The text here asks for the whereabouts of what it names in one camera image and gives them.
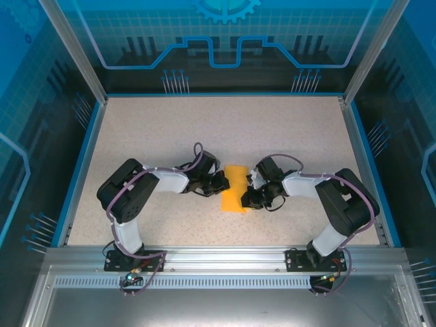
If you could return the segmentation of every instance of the gear graphic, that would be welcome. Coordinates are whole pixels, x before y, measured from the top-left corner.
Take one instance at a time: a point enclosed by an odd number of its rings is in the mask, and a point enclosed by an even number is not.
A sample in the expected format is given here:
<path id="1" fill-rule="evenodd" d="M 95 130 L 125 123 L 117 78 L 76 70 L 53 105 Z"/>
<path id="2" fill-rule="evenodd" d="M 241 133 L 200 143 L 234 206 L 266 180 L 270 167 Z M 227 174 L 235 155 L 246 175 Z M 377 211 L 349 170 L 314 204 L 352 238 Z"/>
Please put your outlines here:
<path id="1" fill-rule="evenodd" d="M 30 33 L 41 20 L 38 0 L 0 0 L 0 8 L 8 9 L 25 33 Z"/>
<path id="2" fill-rule="evenodd" d="M 254 13 L 254 7 L 260 5 L 260 0 L 192 0 L 197 8 L 197 14 L 203 14 L 204 19 L 212 18 L 217 24 L 227 24 L 229 20 L 236 23 L 245 19 L 247 14 Z"/>

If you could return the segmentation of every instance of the metal plate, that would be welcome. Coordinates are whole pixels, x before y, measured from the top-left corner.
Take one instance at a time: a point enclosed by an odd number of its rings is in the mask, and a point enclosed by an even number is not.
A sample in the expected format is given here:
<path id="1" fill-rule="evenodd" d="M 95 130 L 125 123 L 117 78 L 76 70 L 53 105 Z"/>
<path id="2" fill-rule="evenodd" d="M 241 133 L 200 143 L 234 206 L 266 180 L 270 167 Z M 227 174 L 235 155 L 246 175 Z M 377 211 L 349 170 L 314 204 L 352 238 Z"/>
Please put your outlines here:
<path id="1" fill-rule="evenodd" d="M 318 264 L 316 268 L 312 266 L 309 259 L 307 259 L 306 251 L 299 251 L 297 249 L 290 249 L 285 251 L 286 271 L 289 273 L 294 272 L 337 272 L 338 266 L 332 261 L 332 259 L 342 260 L 341 271 L 347 271 L 347 263 L 345 262 L 345 256 L 342 251 L 335 251 L 330 254 L 329 259 L 324 260 L 321 264 Z"/>
<path id="2" fill-rule="evenodd" d="M 144 255 L 152 255 L 159 253 L 159 251 L 147 251 L 144 253 Z M 150 262 L 142 267 L 142 272 L 144 273 L 152 273 L 155 271 L 157 265 L 159 264 L 161 257 L 157 257 L 154 259 L 150 259 Z M 158 271 L 164 271 L 164 265 L 163 263 Z M 104 271 L 125 271 L 128 272 L 136 267 L 133 267 L 129 265 L 126 261 L 123 260 L 123 257 L 121 257 L 115 250 L 110 250 L 106 254 L 106 261 L 104 263 Z"/>
<path id="3" fill-rule="evenodd" d="M 141 275 L 143 281 L 126 289 L 141 288 L 150 276 Z M 119 289 L 122 276 L 57 276 L 54 288 Z M 306 290 L 311 287 L 309 276 L 159 276 L 150 283 L 150 289 L 165 290 Z"/>

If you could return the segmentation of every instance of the yellow sponge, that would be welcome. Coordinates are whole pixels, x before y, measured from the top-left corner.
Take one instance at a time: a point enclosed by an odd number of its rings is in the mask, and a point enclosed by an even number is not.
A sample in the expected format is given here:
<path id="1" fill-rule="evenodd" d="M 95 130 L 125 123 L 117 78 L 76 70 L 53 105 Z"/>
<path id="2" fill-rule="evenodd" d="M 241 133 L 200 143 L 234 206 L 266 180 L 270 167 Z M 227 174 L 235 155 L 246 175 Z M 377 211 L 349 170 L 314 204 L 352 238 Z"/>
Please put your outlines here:
<path id="1" fill-rule="evenodd" d="M 246 213 L 247 210 L 242 207 L 240 198 L 247 191 L 248 167 L 226 166 L 224 174 L 229 180 L 230 188 L 222 192 L 221 210 L 231 213 Z"/>

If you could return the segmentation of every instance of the robotic arm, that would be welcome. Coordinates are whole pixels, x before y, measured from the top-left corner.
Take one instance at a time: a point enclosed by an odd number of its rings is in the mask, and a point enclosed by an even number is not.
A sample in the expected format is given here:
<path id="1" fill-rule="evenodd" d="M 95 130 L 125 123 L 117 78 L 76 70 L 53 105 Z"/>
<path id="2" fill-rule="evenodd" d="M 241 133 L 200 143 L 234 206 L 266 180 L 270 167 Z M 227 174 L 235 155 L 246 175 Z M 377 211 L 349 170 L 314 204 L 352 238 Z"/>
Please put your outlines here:
<path id="1" fill-rule="evenodd" d="M 379 206 L 349 169 L 344 168 L 335 175 L 303 174 L 302 168 L 283 172 L 271 157 L 268 156 L 258 163 L 247 177 L 249 186 L 241 198 L 242 206 L 273 211 L 276 209 L 271 210 L 272 203 L 277 197 L 282 197 L 283 203 L 290 196 L 319 198 L 329 224 L 319 236 L 309 242 L 305 257 L 314 269 L 321 269 L 326 259 L 334 255 L 357 230 L 370 222 L 370 208 L 374 216 L 378 215 Z M 134 255 L 144 253 L 136 217 L 152 192 L 192 191 L 209 197 L 230 187 L 223 171 L 219 171 L 219 161 L 213 155 L 202 151 L 196 154 L 194 162 L 195 167 L 191 163 L 186 163 L 174 169 L 151 170 L 146 173 L 148 167 L 135 159 L 129 159 L 99 188 L 97 197 L 105 210 L 121 193 L 110 210 L 118 246 Z M 121 192 L 138 174 L 143 176 Z M 140 263 L 138 259 L 126 255 L 125 251 L 122 252 L 120 254 L 125 260 L 130 260 L 129 266 L 137 266 Z"/>
<path id="2" fill-rule="evenodd" d="M 300 170 L 283 172 L 271 157 L 267 157 L 256 165 L 247 178 L 249 186 L 241 198 L 243 207 L 270 210 L 275 198 L 282 197 L 284 203 L 288 196 L 306 196 L 321 200 L 329 224 L 307 245 L 307 259 L 314 268 L 336 251 L 356 230 L 370 222 L 371 212 L 363 197 L 371 204 L 375 216 L 380 211 L 373 196 L 356 175 L 346 168 L 335 175 L 303 174 Z M 352 184 L 357 192 L 339 181 L 340 179 Z"/>
<path id="3" fill-rule="evenodd" d="M 175 193 L 196 192 L 209 197 L 228 189 L 229 182 L 224 172 L 219 170 L 219 161 L 207 151 L 196 155 L 195 167 L 183 172 L 183 168 L 192 163 L 185 163 L 173 170 L 152 170 L 141 176 L 114 203 L 110 212 L 114 218 L 114 228 L 119 244 L 129 253 L 142 255 L 144 245 L 139 235 L 137 216 L 150 195 L 156 191 Z M 106 210 L 120 193 L 122 188 L 137 174 L 149 167 L 143 166 L 135 159 L 128 159 L 98 190 L 97 198 Z M 138 261 L 125 258 L 135 266 Z"/>

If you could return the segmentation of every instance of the enclosure wall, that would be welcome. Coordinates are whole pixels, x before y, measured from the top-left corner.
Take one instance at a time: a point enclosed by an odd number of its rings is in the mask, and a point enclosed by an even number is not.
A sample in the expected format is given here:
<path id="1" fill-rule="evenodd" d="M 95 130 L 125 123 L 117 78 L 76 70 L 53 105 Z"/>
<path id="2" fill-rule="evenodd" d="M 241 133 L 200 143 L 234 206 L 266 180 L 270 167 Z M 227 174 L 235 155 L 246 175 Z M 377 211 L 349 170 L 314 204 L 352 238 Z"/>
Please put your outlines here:
<path id="1" fill-rule="evenodd" d="M 0 1 L 0 31 L 0 317 L 18 326 L 96 103 L 37 1 Z"/>
<path id="2" fill-rule="evenodd" d="M 344 92 L 390 0 L 59 4 L 109 93 Z"/>
<path id="3" fill-rule="evenodd" d="M 435 14 L 434 1 L 410 1 L 356 97 L 375 171 L 412 263 L 436 260 Z M 429 273 L 418 271 L 424 275 L 418 281 L 431 279 Z"/>

